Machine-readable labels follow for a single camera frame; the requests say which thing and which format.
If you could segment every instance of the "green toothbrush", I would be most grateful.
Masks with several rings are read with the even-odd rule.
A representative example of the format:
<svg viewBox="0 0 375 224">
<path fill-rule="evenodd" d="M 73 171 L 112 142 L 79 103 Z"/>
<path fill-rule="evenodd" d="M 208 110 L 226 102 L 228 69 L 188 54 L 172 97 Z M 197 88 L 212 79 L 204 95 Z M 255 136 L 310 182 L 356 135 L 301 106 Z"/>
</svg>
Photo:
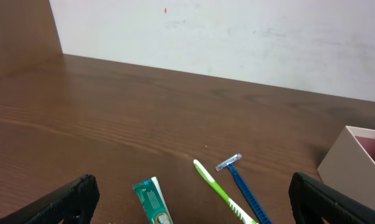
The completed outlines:
<svg viewBox="0 0 375 224">
<path fill-rule="evenodd" d="M 211 177 L 208 173 L 206 168 L 204 168 L 201 163 L 195 159 L 193 160 L 193 164 L 196 167 L 197 171 L 201 174 L 202 178 L 207 181 L 207 183 L 226 201 L 229 207 L 233 210 L 233 212 L 237 215 L 237 217 L 242 220 L 245 224 L 257 224 L 247 213 L 240 208 L 236 202 L 234 202 L 225 192 L 224 190 L 215 182 L 215 180 Z"/>
</svg>

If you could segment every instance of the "brown wooden tabletop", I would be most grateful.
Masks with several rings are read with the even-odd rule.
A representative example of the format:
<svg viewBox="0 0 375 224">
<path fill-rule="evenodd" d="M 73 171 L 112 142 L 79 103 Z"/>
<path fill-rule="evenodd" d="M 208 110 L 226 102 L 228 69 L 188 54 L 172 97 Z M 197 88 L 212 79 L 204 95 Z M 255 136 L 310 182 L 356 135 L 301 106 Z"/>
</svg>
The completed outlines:
<svg viewBox="0 0 375 224">
<path fill-rule="evenodd" d="M 132 185 L 157 176 L 175 223 L 239 223 L 198 159 L 253 218 L 236 167 L 274 223 L 294 223 L 292 174 L 316 167 L 345 125 L 375 129 L 375 103 L 157 68 L 58 56 L 0 80 L 0 218 L 83 174 L 92 223 L 148 223 Z"/>
</svg>

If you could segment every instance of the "cardboard box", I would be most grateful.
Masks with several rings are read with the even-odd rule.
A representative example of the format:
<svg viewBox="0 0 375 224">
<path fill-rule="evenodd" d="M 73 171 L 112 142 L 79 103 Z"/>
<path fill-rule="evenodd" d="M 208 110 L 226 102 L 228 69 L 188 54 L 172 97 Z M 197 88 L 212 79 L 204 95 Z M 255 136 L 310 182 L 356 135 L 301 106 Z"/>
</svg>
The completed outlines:
<svg viewBox="0 0 375 224">
<path fill-rule="evenodd" d="M 375 130 L 346 126 L 318 172 L 324 184 L 375 210 Z"/>
</svg>

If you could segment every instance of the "white wall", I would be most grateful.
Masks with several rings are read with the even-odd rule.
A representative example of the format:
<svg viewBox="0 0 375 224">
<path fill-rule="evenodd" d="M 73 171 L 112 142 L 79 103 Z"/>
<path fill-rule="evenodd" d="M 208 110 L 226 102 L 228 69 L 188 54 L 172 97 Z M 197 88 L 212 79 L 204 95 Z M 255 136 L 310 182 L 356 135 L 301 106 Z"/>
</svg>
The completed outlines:
<svg viewBox="0 0 375 224">
<path fill-rule="evenodd" d="M 375 101 L 375 0 L 50 3 L 65 54 Z"/>
</svg>

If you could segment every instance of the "toothpaste tube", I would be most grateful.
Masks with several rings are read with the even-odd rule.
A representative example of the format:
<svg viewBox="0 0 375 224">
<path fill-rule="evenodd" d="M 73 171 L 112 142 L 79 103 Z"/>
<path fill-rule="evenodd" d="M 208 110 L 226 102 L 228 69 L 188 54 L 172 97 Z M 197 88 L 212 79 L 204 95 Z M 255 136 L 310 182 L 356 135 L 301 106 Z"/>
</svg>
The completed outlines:
<svg viewBox="0 0 375 224">
<path fill-rule="evenodd" d="M 156 177 L 133 186 L 152 224 L 173 224 Z"/>
</svg>

